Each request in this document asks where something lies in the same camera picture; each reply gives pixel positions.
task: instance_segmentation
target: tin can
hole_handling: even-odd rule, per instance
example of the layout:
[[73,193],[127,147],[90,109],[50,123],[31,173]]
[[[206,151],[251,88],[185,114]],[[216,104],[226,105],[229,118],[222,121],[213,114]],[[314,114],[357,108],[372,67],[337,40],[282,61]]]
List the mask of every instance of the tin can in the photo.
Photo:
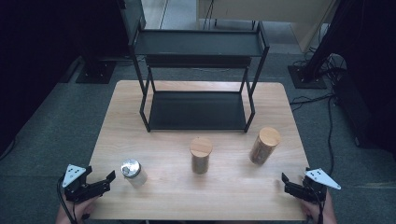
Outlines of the tin can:
[[121,172],[124,178],[135,188],[141,187],[148,180],[148,175],[143,170],[142,165],[133,159],[129,159],[122,164]]

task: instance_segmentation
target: cable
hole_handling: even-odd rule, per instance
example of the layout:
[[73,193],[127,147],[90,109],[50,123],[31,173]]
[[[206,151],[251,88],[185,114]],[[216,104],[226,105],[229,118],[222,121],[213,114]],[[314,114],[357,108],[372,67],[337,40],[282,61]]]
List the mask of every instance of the cable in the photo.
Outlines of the cable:
[[317,193],[312,188],[311,188],[311,190],[314,193],[315,197],[317,198],[317,202],[319,205],[318,224],[323,224],[323,209],[324,209],[324,204],[326,201],[323,201],[323,204],[322,204]]
[[75,203],[73,203],[73,216],[74,216],[75,220],[77,220],[77,218],[76,218],[76,204]]
[[295,61],[294,63],[293,63],[293,66],[297,66],[296,64],[297,63],[299,63],[300,65],[298,66],[298,67],[303,67],[303,66],[305,66],[306,64],[307,64],[307,60],[305,60],[305,61]]
[[160,30],[163,28],[163,23],[165,22],[165,16],[166,16],[166,12],[168,11],[168,5],[169,5],[169,0],[166,0],[165,6],[163,8],[163,15],[161,16]]
[[212,8],[210,9],[210,17],[209,17],[209,27],[207,27],[210,30],[210,22],[212,21],[212,14],[213,14],[213,2],[214,0],[212,0]]
[[[333,97],[333,93],[327,93],[327,94],[325,94],[325,95],[319,96],[318,98],[314,98],[314,99],[308,98],[308,97],[306,97],[306,96],[299,96],[299,97],[296,97],[296,98],[294,98],[294,99],[291,101],[290,105],[299,105],[299,106],[298,106],[297,108],[294,108],[294,109],[292,110],[292,112],[294,112],[295,110],[301,108],[301,107],[303,106],[303,104],[314,103],[314,102],[316,102],[316,101],[321,101],[321,100],[327,99],[327,98],[329,98],[329,97]],[[295,102],[296,100],[301,99],[301,98],[305,98],[305,99],[307,99],[307,100],[306,100],[306,101]]]
[[330,171],[328,173],[329,176],[332,176],[332,170],[334,168],[334,153],[332,151],[332,108],[330,101],[332,100],[333,96],[329,97],[329,101],[327,102],[327,107],[329,111],[329,122],[330,122],[330,130],[329,130],[329,136],[327,138],[327,146],[329,147],[329,152],[330,152],[330,160],[331,160],[331,165],[330,165]]
[[58,193],[58,199],[61,202],[62,208],[66,212],[67,217],[70,220],[70,223],[71,224],[78,224],[77,220],[72,218],[72,215],[70,215],[69,209],[67,208],[66,204],[64,203],[64,197],[62,196],[62,193],[61,193],[61,183],[63,182],[63,180],[64,180],[64,175],[62,175],[62,177],[59,178],[59,180],[58,180],[58,184],[57,184],[57,188],[56,188],[56,191]]
[[209,16],[209,11],[210,11],[211,8],[213,8],[213,2],[214,2],[214,0],[212,0],[212,2],[211,2],[210,5],[209,5],[209,9],[207,10],[203,30],[204,30],[205,27],[206,27],[206,21],[207,21],[207,17]]
[[320,75],[321,76],[327,75],[327,77],[332,82],[332,86],[334,87],[337,85],[337,82],[340,80],[339,76],[345,74],[346,72],[347,70],[345,68],[333,67],[324,72],[321,72]]
[[[292,109],[292,112],[294,112],[295,110],[301,108],[303,106],[303,104],[314,103],[314,102],[317,102],[317,101],[320,101],[320,100],[324,100],[324,99],[327,99],[327,98],[329,99],[328,102],[327,102],[328,112],[329,112],[329,122],[330,122],[330,130],[329,130],[329,135],[328,135],[328,138],[327,138],[327,145],[328,145],[328,148],[329,148],[330,162],[331,162],[330,170],[327,173],[329,176],[332,176],[332,171],[334,169],[334,152],[332,150],[332,109],[331,109],[331,101],[332,101],[332,98],[334,96],[335,96],[334,93],[327,93],[327,94],[325,94],[323,96],[319,96],[318,98],[314,98],[314,99],[310,99],[310,98],[308,98],[306,96],[299,96],[299,97],[294,98],[291,101],[291,103],[290,103],[290,105],[299,105],[298,107]],[[298,100],[298,99],[301,99],[301,98],[305,98],[307,100],[306,101],[300,101],[300,102],[294,102],[295,100]]]

